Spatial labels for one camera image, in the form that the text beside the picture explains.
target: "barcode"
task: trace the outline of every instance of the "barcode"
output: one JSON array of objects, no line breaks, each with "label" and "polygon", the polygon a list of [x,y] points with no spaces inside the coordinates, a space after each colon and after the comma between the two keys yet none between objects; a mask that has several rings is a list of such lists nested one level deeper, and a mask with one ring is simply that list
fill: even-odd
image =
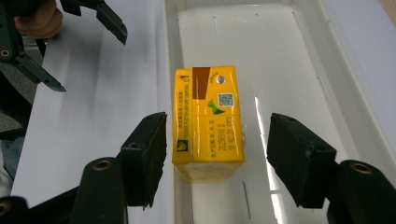
[{"label": "barcode", "polygon": [[233,106],[233,94],[232,93],[220,93],[219,94],[219,106]]}]

